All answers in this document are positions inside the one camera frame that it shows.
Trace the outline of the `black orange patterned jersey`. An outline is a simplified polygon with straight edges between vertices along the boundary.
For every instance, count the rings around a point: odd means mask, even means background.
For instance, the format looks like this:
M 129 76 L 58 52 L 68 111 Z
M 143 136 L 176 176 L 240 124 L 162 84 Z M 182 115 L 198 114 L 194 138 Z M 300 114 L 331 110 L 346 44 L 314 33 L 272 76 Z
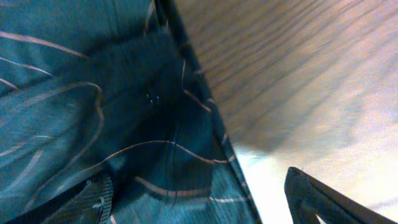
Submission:
M 259 223 L 173 1 L 1 2 L 1 222 L 97 174 L 106 223 Z

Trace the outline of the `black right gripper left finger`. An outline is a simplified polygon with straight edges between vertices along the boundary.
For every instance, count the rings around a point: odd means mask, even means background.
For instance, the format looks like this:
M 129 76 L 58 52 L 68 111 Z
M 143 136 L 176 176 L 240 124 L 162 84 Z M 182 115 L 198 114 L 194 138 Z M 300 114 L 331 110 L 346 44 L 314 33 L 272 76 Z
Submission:
M 111 211 L 113 183 L 109 175 L 97 174 L 62 194 L 9 220 L 7 224 L 99 224 Z

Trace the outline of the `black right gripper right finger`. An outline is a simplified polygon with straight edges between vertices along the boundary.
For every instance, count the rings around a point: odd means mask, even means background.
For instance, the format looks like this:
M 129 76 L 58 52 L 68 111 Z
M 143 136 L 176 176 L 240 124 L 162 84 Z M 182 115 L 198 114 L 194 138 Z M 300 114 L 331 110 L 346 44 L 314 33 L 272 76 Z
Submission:
M 396 224 L 296 167 L 288 168 L 284 192 L 294 224 Z

